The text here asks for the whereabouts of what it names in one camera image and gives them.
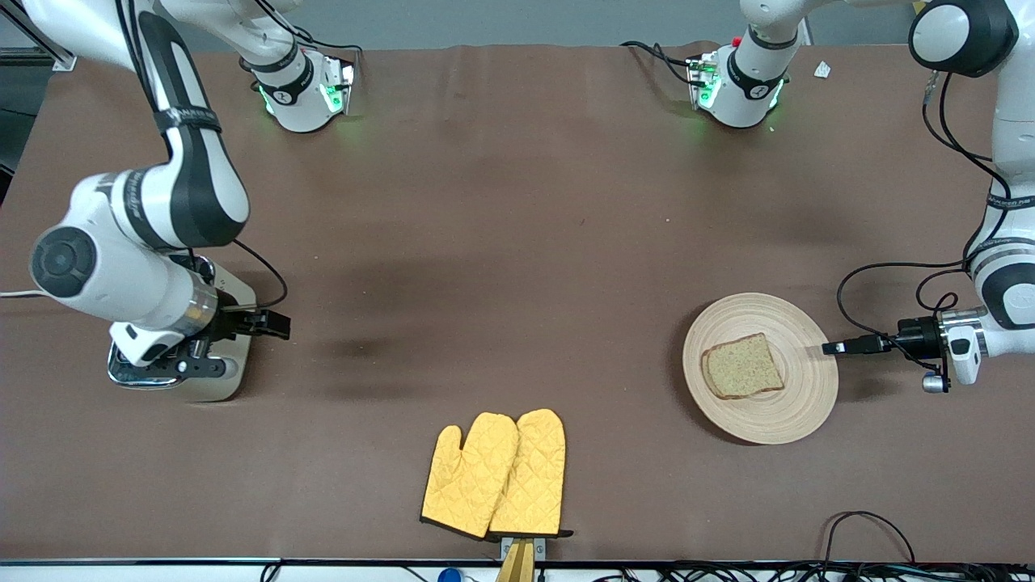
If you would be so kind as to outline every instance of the white paper scrap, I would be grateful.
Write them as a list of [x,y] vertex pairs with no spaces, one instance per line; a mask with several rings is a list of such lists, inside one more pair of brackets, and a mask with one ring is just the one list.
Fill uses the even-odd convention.
[[820,66],[816,67],[816,72],[812,75],[819,77],[820,79],[830,77],[830,65],[827,64],[827,61],[820,61]]

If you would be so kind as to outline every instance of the brown table surface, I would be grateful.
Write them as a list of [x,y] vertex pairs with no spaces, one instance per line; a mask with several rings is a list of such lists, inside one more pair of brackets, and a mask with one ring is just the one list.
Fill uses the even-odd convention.
[[[947,396],[897,355],[845,360],[827,423],[781,446],[723,437],[679,363],[719,297],[771,293],[842,338],[850,269],[958,256],[988,180],[926,135],[905,48],[802,50],[781,106],[741,132],[624,49],[369,53],[363,116],[312,135],[275,125],[235,55],[197,60],[249,188],[242,239],[291,283],[292,340],[254,345],[235,400],[186,405],[109,382],[107,322],[4,301],[3,557],[495,555],[417,521],[436,435],[550,407],[576,532],[554,558],[815,558],[830,516],[866,508],[921,560],[1031,559],[1035,359]],[[950,93],[979,151],[994,95]],[[164,155],[131,75],[55,76],[0,212],[3,288],[30,284],[78,180]],[[276,292],[239,251],[209,255]],[[889,328],[923,315],[919,274],[846,297]],[[973,304],[965,278],[946,288]],[[838,531],[835,557],[903,558],[875,526]]]

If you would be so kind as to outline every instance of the green led light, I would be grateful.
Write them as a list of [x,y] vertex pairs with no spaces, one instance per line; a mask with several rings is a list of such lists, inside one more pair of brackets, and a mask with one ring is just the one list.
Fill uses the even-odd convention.
[[327,109],[331,113],[337,113],[342,111],[344,105],[342,104],[342,91],[334,87],[327,87],[325,85],[320,85],[320,89],[323,90],[324,100],[327,101]]
[[701,98],[699,99],[701,107],[710,108],[715,103],[715,95],[718,94],[718,90],[722,88],[721,79],[716,75],[712,77],[711,83],[708,83],[706,87],[701,89]]
[[259,86],[259,94],[262,95],[262,100],[266,103],[266,113],[275,115],[273,113],[273,106],[270,105],[269,97],[266,95],[266,90],[262,88],[262,85]]
[[773,98],[769,101],[769,109],[776,107],[776,100],[779,98],[779,90],[783,88],[783,82],[780,81],[776,88],[773,90]]

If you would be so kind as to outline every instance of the robotic arm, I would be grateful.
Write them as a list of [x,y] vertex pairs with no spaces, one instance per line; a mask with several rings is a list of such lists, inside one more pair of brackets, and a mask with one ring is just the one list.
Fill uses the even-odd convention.
[[[984,358],[1035,353],[1035,0],[935,0],[914,22],[910,50],[935,70],[967,77],[997,71],[999,77],[994,180],[984,221],[967,244],[964,263],[982,304],[900,320],[895,336],[827,344],[824,352],[900,347],[917,359],[951,362],[956,379],[972,384]],[[947,367],[929,373],[923,387],[947,391]]]
[[279,12],[301,0],[160,1],[173,18],[208,31],[241,55],[259,81],[266,111],[286,129],[314,132],[347,113],[355,64],[298,45]]
[[287,338],[290,323],[249,309],[247,286],[184,253],[232,242],[247,220],[247,196],[183,40],[147,0],[127,2],[26,1],[33,22],[61,45],[138,72],[170,156],[77,184],[64,219],[37,240],[30,270],[59,302],[114,322],[113,380],[169,386],[201,375],[232,379],[236,389],[246,344],[234,358],[211,357],[213,344]]
[[[689,62],[690,100],[732,127],[756,125],[786,82],[787,67],[798,52],[798,26],[816,8],[838,0],[740,0],[747,32],[739,45],[727,45]],[[904,4],[907,0],[841,0],[859,7]]]

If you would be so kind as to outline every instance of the metal frame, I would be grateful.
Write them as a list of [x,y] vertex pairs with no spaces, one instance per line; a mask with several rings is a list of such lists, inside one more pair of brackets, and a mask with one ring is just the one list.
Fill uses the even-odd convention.
[[43,34],[16,0],[0,0],[0,12],[36,43],[31,49],[0,47],[0,64],[41,65],[53,61],[56,71],[68,71],[76,67],[76,55]]

